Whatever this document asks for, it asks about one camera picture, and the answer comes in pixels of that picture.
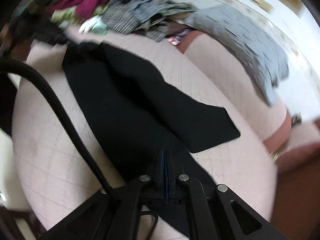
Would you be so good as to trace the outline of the pink bolster cushion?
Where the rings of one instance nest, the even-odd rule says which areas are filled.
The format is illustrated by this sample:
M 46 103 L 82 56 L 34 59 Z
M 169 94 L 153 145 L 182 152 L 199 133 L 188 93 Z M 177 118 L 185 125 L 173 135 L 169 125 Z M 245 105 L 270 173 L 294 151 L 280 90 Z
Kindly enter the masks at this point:
M 280 97 L 268 106 L 240 61 L 221 43 L 200 31 L 191 31 L 178 45 L 240 112 L 267 150 L 276 152 L 291 131 L 291 115 Z

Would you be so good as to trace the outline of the colourful packet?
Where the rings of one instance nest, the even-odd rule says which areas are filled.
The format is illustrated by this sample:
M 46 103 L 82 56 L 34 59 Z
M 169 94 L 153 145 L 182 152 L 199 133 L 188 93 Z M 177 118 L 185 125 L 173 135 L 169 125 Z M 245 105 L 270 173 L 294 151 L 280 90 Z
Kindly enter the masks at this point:
M 185 28 L 182 31 L 180 31 L 179 33 L 176 33 L 175 35 L 169 37 L 167 39 L 167 41 L 173 46 L 178 46 L 183 41 L 185 36 L 187 34 L 189 34 L 190 32 L 191 32 L 191 29 Z

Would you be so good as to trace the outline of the houndstooth checked garment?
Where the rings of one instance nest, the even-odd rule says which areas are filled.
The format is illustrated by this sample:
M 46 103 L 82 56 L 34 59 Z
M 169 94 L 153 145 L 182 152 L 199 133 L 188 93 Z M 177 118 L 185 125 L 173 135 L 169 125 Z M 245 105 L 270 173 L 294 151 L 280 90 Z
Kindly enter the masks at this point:
M 113 0 L 101 19 L 109 30 L 124 35 L 138 32 L 160 42 L 169 33 L 169 16 L 193 11 L 193 4 L 173 0 Z

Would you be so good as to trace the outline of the green patterned cloth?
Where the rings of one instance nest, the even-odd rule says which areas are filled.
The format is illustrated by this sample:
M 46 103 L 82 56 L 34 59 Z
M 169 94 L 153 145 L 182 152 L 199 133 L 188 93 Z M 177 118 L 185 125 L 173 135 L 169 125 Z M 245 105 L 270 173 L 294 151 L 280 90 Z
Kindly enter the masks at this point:
M 107 9 L 107 5 L 98 6 L 93 11 L 92 15 L 89 18 L 97 15 L 103 15 Z M 50 22 L 53 23 L 62 23 L 64 21 L 68 23 L 80 24 L 84 23 L 86 19 L 79 18 L 75 13 L 76 7 L 70 7 L 63 10 L 55 10 L 50 18 Z

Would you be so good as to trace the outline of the small black gold hair clip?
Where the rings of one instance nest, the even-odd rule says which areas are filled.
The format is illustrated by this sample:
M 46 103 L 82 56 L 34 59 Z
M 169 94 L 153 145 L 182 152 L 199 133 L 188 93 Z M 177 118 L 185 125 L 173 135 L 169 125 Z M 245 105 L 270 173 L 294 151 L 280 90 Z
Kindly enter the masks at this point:
M 302 123 L 301 113 L 295 114 L 291 117 L 291 126 L 300 125 Z

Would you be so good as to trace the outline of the grey quilted pillow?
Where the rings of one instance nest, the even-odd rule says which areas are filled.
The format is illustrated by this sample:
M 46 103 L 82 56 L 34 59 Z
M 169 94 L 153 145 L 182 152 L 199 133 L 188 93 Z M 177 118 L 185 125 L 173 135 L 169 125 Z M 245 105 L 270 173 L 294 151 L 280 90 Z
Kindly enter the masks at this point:
M 224 45 L 242 63 L 266 103 L 276 103 L 275 88 L 289 76 L 288 58 L 264 29 L 229 4 L 197 10 L 184 22 Z

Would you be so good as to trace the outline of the black pants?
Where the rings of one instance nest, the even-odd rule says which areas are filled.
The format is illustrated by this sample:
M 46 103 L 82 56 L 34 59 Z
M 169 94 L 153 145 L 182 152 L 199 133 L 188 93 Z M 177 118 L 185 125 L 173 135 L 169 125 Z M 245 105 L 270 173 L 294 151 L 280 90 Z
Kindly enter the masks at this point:
M 235 140 L 226 109 L 200 103 L 165 81 L 150 61 L 106 43 L 67 47 L 69 86 L 101 148 L 126 183 L 154 176 L 159 150 L 214 185 L 193 154 Z

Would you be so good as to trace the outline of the brown pink side cushion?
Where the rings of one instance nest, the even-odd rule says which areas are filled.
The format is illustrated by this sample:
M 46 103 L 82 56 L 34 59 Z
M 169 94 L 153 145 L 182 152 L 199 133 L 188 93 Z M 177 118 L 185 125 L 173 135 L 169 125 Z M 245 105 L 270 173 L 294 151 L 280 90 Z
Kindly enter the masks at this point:
M 319 156 L 319 118 L 291 128 L 290 135 L 271 158 L 278 174 L 292 171 Z

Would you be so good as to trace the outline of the grey denim garment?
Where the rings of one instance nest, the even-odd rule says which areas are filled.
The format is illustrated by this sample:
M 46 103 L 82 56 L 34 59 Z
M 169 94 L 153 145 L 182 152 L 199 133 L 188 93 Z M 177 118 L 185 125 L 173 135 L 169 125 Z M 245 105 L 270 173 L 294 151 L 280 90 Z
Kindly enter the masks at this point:
M 108 5 L 121 5 L 124 7 L 139 23 L 151 19 L 160 14 L 161 10 L 172 3 L 172 0 L 110 0 Z

